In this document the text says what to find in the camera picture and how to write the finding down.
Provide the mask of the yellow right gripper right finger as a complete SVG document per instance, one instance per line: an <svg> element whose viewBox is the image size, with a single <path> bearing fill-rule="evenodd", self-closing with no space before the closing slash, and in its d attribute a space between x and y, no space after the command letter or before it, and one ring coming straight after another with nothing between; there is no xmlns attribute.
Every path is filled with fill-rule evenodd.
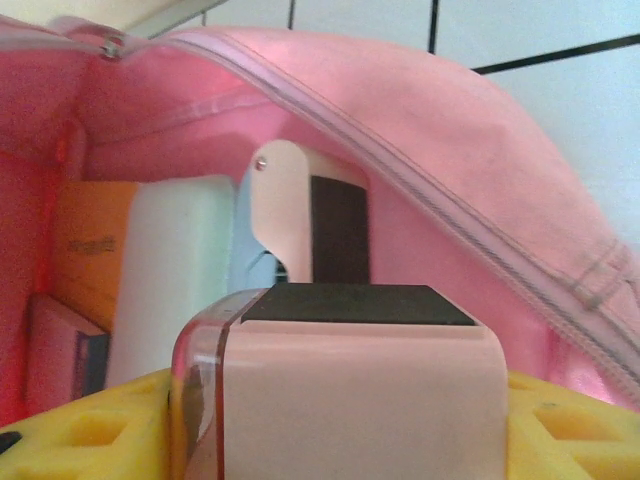
<svg viewBox="0 0 640 480"><path fill-rule="evenodd" d="M639 414L511 371L507 477L636 480Z"/></svg>

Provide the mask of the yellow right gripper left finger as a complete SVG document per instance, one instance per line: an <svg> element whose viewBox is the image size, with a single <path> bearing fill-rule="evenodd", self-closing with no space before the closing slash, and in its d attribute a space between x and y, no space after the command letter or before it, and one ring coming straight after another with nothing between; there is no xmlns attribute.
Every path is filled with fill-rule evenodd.
<svg viewBox="0 0 640 480"><path fill-rule="evenodd" d="M168 479L169 386L160 370L3 427L1 477Z"/></svg>

